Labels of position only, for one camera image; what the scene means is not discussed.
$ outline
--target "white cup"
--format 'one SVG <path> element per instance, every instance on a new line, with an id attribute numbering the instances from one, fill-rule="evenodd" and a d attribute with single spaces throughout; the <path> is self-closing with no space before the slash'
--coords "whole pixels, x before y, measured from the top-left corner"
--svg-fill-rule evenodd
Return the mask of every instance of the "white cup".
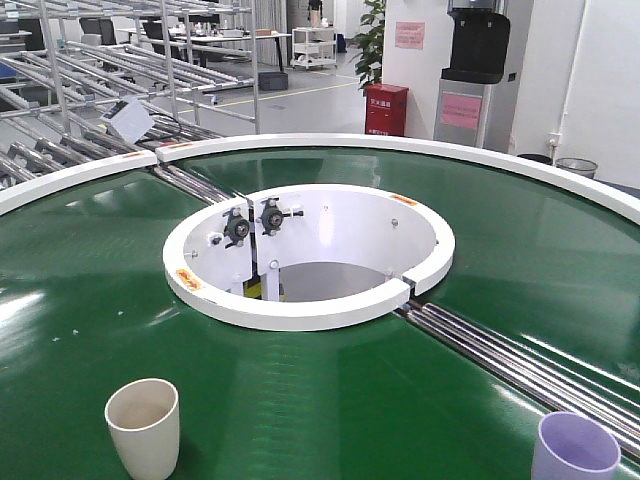
<path id="1" fill-rule="evenodd" d="M 120 460 L 134 480 L 165 480 L 180 449 L 178 390 L 159 378 L 129 383 L 104 407 Z"/>

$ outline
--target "potted plant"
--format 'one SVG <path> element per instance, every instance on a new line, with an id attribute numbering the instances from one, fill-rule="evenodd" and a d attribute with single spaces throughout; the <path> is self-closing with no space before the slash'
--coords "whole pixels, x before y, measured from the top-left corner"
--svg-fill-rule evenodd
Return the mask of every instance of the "potted plant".
<path id="1" fill-rule="evenodd" d="M 382 80 L 384 13 L 387 0 L 364 0 L 364 4 L 369 7 L 369 12 L 360 17 L 363 31 L 353 37 L 354 43 L 361 49 L 360 60 L 356 63 L 356 75 L 360 76 L 361 89 Z"/>

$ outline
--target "metal shaft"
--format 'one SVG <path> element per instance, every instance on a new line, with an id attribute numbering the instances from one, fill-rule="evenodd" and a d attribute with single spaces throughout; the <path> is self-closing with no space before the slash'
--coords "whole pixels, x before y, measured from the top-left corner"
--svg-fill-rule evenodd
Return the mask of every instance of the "metal shaft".
<path id="1" fill-rule="evenodd" d="M 193 195 L 210 205 L 232 198 L 219 188 L 194 177 L 188 172 L 174 166 L 161 165 L 154 167 L 152 172 L 174 187 Z"/>
<path id="2" fill-rule="evenodd" d="M 0 172 L 13 178 L 17 183 L 26 182 L 36 178 L 36 175 L 26 168 L 17 165 L 4 153 L 0 152 Z"/>
<path id="3" fill-rule="evenodd" d="M 9 147 L 9 158 L 22 157 L 27 161 L 27 169 L 34 173 L 51 173 L 64 170 L 58 162 L 30 149 L 21 142 L 13 142 Z"/>
<path id="4" fill-rule="evenodd" d="M 585 385 L 518 351 L 469 322 L 432 304 L 410 302 L 407 320 L 535 400 L 555 409 L 588 415 L 616 436 L 622 449 L 640 459 L 640 419 Z"/>
<path id="5" fill-rule="evenodd" d="M 51 25 L 49 25 L 49 14 L 47 12 L 46 0 L 40 0 L 38 2 L 40 9 L 40 25 L 42 27 L 42 37 L 44 39 L 44 45 L 47 47 L 47 53 L 51 62 L 51 75 L 54 79 L 54 86 L 56 90 L 56 96 L 58 97 L 58 105 L 60 105 L 60 111 L 62 112 L 62 125 L 67 133 L 71 132 L 71 122 L 67 115 L 67 100 L 64 96 L 64 90 L 62 88 L 62 80 L 60 77 L 60 71 L 58 69 L 58 62 L 56 60 L 56 45 L 53 41 L 53 35 L 51 35 Z"/>
<path id="6" fill-rule="evenodd" d="M 47 153 L 58 163 L 62 165 L 80 165 L 90 161 L 81 153 L 71 150 L 70 148 L 63 147 L 58 143 L 54 143 L 47 138 L 41 138 L 36 142 L 36 150 L 41 153 Z"/>

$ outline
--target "fire extinguisher box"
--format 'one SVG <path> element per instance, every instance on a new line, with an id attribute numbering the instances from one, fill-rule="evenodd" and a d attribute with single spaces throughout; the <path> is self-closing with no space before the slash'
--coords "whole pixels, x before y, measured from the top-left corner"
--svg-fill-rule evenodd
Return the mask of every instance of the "fire extinguisher box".
<path id="1" fill-rule="evenodd" d="M 365 87 L 365 92 L 367 95 L 367 118 L 364 133 L 403 137 L 409 89 L 375 83 Z"/>

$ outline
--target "paper sign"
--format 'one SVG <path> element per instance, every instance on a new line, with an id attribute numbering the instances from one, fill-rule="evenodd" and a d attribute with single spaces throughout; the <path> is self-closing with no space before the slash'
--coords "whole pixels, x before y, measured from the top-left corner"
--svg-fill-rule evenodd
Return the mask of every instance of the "paper sign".
<path id="1" fill-rule="evenodd" d="M 453 127 L 478 129 L 482 97 L 444 93 L 440 123 Z"/>
<path id="2" fill-rule="evenodd" d="M 396 22 L 396 47 L 422 50 L 424 22 Z"/>
<path id="3" fill-rule="evenodd" d="M 403 197 L 402 195 L 398 195 L 397 193 L 394 193 L 393 195 L 391 195 L 391 198 L 400 200 L 401 202 L 406 203 L 407 205 L 410 205 L 412 207 L 415 207 L 418 204 L 418 202 L 416 202 L 415 200 L 411 200 L 410 198 Z"/>
<path id="4" fill-rule="evenodd" d="M 181 268 L 180 270 L 176 270 L 176 274 L 189 290 L 194 291 L 202 288 L 202 284 L 190 271 Z"/>

